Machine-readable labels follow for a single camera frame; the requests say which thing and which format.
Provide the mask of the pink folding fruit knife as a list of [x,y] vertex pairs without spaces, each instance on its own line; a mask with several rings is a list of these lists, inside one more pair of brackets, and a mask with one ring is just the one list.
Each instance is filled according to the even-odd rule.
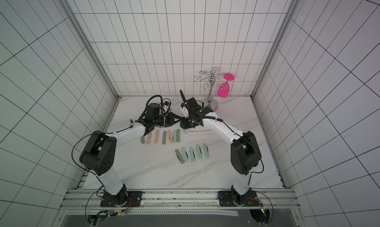
[[173,135],[172,135],[171,130],[168,130],[167,134],[168,134],[168,138],[169,138],[170,143],[173,143],[174,141],[173,141]]

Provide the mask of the olive folding fruit knife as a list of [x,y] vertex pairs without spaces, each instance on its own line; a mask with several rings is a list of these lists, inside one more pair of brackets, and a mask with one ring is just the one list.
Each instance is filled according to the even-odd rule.
[[181,131],[180,129],[177,129],[176,130],[176,142],[180,142],[181,141]]

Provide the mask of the mint folding fruit knife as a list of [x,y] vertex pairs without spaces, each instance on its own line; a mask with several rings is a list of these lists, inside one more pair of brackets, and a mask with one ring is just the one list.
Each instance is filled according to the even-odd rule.
[[206,143],[203,144],[203,150],[204,150],[204,156],[206,158],[209,158],[210,155],[209,155],[209,151],[208,151],[208,145]]

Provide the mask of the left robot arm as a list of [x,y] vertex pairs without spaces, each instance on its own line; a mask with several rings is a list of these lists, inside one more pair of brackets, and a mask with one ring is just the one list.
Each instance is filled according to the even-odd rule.
[[140,117],[126,128],[115,132],[95,131],[82,151],[79,162],[93,173],[105,189],[106,196],[122,205],[127,198],[126,186],[113,167],[118,145],[147,136],[156,127],[171,127],[180,122],[181,117],[170,112],[171,102],[165,103],[161,95],[148,99]]

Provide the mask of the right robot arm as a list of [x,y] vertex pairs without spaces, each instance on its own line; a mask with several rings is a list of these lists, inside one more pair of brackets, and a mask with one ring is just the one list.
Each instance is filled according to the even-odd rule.
[[193,97],[186,99],[182,90],[180,95],[184,109],[184,116],[180,118],[181,128],[206,127],[230,146],[230,161],[236,171],[231,196],[236,205],[242,205],[252,193],[249,187],[250,171],[262,161],[256,136],[250,131],[242,132],[231,127],[211,108],[201,107]]

